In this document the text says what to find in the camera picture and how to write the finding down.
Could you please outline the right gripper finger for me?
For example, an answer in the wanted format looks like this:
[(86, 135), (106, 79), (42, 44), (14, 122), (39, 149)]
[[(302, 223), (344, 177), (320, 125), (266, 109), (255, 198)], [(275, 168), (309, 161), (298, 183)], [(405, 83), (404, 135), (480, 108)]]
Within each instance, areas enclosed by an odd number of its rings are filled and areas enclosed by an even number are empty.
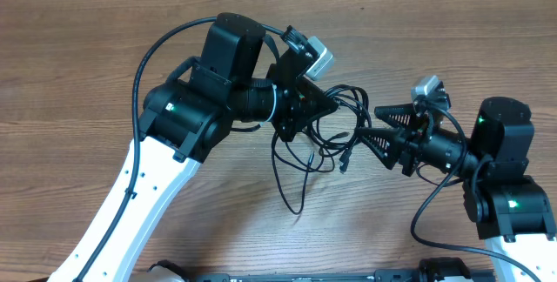
[(359, 127), (355, 129), (354, 134), (389, 170), (399, 161), (410, 139), (410, 133), (403, 128)]
[(397, 104), (378, 106), (374, 109), (375, 117), (393, 128), (418, 130), (425, 124), (425, 117), (418, 115), (414, 104)]

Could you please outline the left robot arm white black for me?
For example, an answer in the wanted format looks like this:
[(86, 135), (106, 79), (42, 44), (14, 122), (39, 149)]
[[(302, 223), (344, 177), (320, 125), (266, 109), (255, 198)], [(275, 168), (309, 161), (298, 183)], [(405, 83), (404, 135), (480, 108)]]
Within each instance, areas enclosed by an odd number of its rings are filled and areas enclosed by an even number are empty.
[(131, 100), (121, 172), (54, 281), (126, 281), (164, 212), (236, 121), (269, 123), (286, 142), (336, 102), (317, 85), (334, 57), (316, 37), (224, 12), (207, 17), (199, 56)]

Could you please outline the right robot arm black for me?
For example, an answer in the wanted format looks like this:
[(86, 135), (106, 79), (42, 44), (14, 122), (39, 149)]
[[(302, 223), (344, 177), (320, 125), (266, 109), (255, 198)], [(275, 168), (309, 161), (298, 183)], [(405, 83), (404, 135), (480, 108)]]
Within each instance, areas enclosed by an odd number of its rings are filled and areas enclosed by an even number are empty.
[(375, 116), (386, 127), (355, 131), (388, 169), (401, 165), (403, 174), (411, 176), (424, 164), (445, 173), (416, 217), (443, 188), (460, 184), (466, 215), (485, 245), (422, 238), (417, 219), (411, 222), (411, 235), (423, 245), (488, 256), (500, 281), (554, 281), (556, 221), (548, 195), (526, 173), (534, 137), (528, 105), (510, 97), (485, 99), (471, 136), (450, 107), (447, 95), (418, 95), (410, 104), (376, 108)]

